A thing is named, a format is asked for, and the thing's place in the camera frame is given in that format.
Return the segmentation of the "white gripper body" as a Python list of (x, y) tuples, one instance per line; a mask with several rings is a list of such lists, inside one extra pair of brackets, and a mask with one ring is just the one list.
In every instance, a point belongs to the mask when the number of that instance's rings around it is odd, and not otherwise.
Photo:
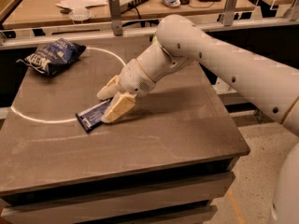
[(119, 83), (125, 91), (134, 93), (138, 97), (146, 96), (156, 86), (137, 59), (132, 59), (122, 68)]

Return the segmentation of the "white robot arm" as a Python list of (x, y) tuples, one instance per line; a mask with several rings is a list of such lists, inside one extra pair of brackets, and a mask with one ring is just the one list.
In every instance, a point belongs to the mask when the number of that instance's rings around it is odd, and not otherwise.
[(151, 45), (97, 93), (99, 100), (111, 101), (102, 121), (119, 119), (161, 78), (193, 61), (299, 136), (299, 70), (222, 42), (179, 15), (163, 18)]

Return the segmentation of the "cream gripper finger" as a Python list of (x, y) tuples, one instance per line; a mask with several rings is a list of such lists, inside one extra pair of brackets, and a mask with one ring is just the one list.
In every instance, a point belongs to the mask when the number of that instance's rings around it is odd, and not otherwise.
[(130, 92), (120, 93), (113, 97), (110, 106), (106, 109), (101, 120), (104, 123), (112, 123), (129, 112), (135, 106), (136, 95)]
[(97, 98), (101, 101), (114, 97), (121, 91), (119, 84), (120, 77), (114, 76), (98, 93)]

